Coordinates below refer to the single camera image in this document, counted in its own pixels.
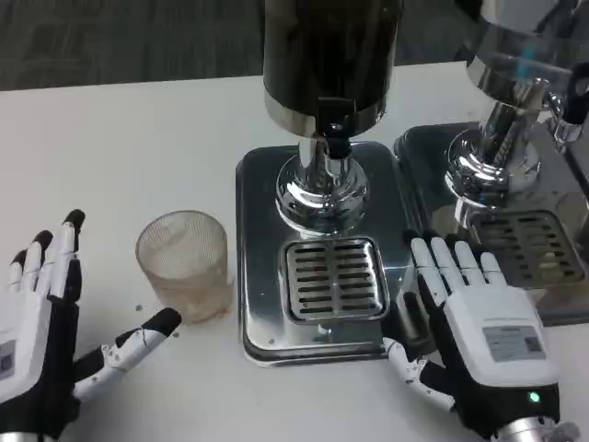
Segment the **clear drinking glass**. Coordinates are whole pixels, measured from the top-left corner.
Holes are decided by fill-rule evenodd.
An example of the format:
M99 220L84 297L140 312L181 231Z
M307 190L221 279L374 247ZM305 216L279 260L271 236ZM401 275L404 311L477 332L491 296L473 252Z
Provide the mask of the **clear drinking glass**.
M135 254L157 296L184 323L228 310L227 235L212 216L179 211L160 216L137 239Z

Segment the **gray carpet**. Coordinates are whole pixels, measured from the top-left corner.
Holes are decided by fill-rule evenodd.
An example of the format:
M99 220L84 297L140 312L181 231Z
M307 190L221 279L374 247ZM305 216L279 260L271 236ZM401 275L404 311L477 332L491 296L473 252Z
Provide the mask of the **gray carpet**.
M452 61L453 0L407 0L397 64ZM0 0L0 90L261 73L257 0Z

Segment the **white robotic hand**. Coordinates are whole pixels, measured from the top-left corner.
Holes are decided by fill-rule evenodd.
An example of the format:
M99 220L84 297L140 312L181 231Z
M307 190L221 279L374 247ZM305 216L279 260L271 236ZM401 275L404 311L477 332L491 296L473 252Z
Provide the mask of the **white robotic hand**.
M398 375L427 401L456 411L465 427L485 439L578 438L575 425L557 426L558 371L525 290L505 282L491 253L475 256L465 241L410 232L406 242L445 366L408 356L390 317L383 321L384 342ZM406 294L405 301L411 318L423 320L417 298Z
M10 265L0 292L1 440L56 440L81 401L137 365L180 324L180 315L166 308L74 362L84 220L74 210L56 238L41 232Z

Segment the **stainless steel base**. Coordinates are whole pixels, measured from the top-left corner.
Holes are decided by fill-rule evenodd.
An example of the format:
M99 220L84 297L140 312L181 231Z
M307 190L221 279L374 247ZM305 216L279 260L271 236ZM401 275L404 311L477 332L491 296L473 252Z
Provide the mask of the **stainless steel base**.
M381 357L378 319L402 290L410 266L402 233L412 223L397 164L382 145L354 144L353 157L370 185L364 217L343 233L313 236L290 227L276 207L278 174L296 153L296 147L263 147L237 167L239 314L246 354L264 366ZM297 258L301 249L310 254ZM313 264L313 281L297 277L296 259ZM314 291L308 291L309 283Z
M497 210L464 204L446 184L447 149L468 127L416 127L396 142L418 224L496 251L508 282L530 290L545 324L589 321L587 202L546 127L532 133L541 158L537 182L510 194Z

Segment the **table surface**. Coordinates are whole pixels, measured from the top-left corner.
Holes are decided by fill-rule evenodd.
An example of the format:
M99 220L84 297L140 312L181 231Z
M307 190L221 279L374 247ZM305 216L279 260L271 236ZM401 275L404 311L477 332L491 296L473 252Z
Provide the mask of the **table surface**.
M159 304L134 257L166 212L217 217L235 270L235 167L251 149L294 144L266 115L260 77L0 94L1 256L87 212L78 353L111 343ZM389 112L363 139L391 146L411 126L476 120L485 99L463 64L396 70ZM476 440L410 395L386 361L260 368L243 356L237 305L181 327L126 379L87 404L64 440ZM589 326L548 330L562 413L586 434Z

